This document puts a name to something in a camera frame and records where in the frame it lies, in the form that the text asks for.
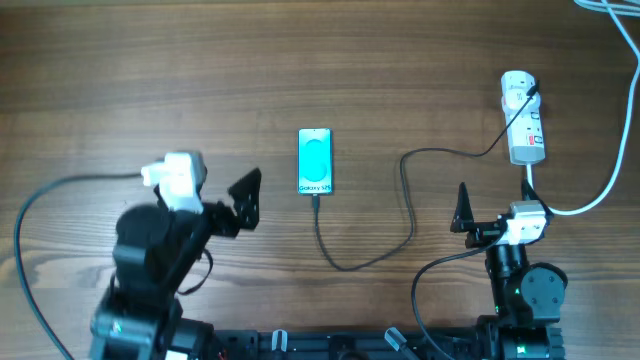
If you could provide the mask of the turquoise screen smartphone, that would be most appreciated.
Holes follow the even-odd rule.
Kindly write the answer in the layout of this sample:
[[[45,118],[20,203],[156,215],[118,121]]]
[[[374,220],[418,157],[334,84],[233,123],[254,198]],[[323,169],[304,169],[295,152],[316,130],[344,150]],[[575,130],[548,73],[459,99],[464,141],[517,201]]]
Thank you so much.
[[[298,185],[300,195],[333,192],[333,148],[330,128],[298,131]]]

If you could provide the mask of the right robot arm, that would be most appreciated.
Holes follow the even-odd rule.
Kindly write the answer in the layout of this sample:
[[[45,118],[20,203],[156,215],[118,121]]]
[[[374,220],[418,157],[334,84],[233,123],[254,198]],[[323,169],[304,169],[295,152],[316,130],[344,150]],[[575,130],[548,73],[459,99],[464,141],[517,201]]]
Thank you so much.
[[[486,255],[496,313],[478,318],[478,359],[564,359],[560,321],[568,278],[560,268],[530,263],[528,245],[539,242],[554,214],[528,182],[522,199],[494,221],[474,219],[467,187],[459,185],[450,231],[465,233],[465,246]]]

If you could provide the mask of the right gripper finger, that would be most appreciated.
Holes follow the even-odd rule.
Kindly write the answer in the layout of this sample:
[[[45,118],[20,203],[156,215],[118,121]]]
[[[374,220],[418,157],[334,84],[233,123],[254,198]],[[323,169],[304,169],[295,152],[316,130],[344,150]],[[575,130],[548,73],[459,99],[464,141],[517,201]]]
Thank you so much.
[[[540,197],[536,194],[536,192],[533,189],[533,187],[530,185],[529,181],[526,180],[526,179],[524,179],[521,182],[521,195],[522,195],[522,199],[524,201],[537,201],[537,202],[539,202],[540,205],[542,206],[544,212],[545,212],[545,217],[546,218],[553,218],[554,217],[553,212],[545,204],[545,202],[540,199]]]
[[[469,232],[474,228],[474,216],[471,209],[466,184],[461,182],[458,188],[457,205],[451,221],[452,233]]]

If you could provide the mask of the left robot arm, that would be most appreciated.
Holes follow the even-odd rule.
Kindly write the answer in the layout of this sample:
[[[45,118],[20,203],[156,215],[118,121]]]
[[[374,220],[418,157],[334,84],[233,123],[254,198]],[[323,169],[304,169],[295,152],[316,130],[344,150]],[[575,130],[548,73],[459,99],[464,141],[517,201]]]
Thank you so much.
[[[91,358],[227,358],[212,324],[183,318],[179,287],[196,261],[211,256],[211,237],[235,238],[257,227],[261,178],[253,169],[229,187],[231,206],[218,201],[173,210],[159,199],[120,216],[116,270],[90,322]]]

